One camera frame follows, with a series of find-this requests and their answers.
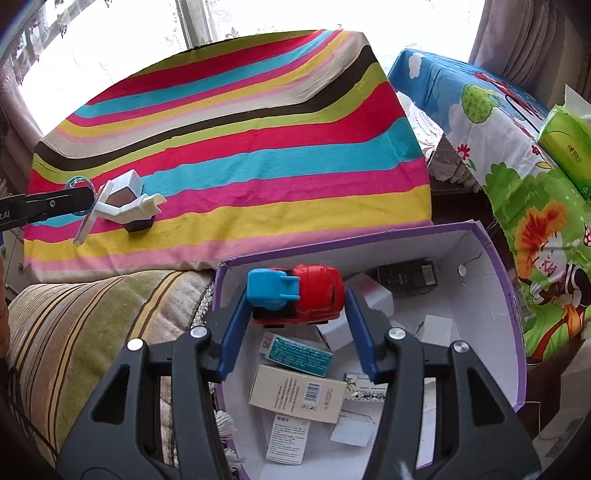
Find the label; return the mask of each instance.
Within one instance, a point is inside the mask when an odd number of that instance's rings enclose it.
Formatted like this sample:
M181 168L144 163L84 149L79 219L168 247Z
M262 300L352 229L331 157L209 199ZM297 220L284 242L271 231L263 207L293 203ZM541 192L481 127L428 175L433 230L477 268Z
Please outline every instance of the label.
M388 384L375 385L365 374L346 373L343 380L347 384L345 400L379 401L386 400Z
M304 458L310 420L277 414L267 448L267 460L300 465Z
M265 357L294 370L325 377L333 354L274 335Z
M421 270L423 271L423 277L425 278L425 285L434 285L436 283L435 275L433 275L431 265L423 265Z

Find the paper card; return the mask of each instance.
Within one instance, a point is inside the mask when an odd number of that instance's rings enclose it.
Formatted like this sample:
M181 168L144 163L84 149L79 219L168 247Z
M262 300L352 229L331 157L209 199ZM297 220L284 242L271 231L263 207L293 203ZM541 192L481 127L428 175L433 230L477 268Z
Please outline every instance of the paper card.
M267 448L267 460L300 465L304 458L310 420L277 414Z

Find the toy truck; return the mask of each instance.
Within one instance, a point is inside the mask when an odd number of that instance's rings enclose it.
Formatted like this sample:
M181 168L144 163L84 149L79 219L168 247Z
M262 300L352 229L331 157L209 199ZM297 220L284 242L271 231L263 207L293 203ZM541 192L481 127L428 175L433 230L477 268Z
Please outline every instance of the toy truck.
M345 287L340 272L325 265L255 268L248 273L246 299L257 325L326 323L339 317Z

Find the striped blanket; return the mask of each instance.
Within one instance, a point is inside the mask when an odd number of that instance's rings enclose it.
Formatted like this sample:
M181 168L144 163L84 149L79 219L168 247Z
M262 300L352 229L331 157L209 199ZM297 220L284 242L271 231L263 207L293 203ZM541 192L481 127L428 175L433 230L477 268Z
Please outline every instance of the striped blanket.
M37 281L215 267L235 255L430 222L422 152L361 33L236 38L113 85L35 148L29 193L134 168L168 202L149 232L80 217L30 225Z

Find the green tissue pack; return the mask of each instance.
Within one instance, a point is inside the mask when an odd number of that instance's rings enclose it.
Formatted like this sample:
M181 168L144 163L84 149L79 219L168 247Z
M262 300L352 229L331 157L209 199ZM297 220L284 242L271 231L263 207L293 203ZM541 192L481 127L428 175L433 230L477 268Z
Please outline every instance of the green tissue pack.
M548 114L538 144L585 200L591 197L591 105L566 86L564 105Z

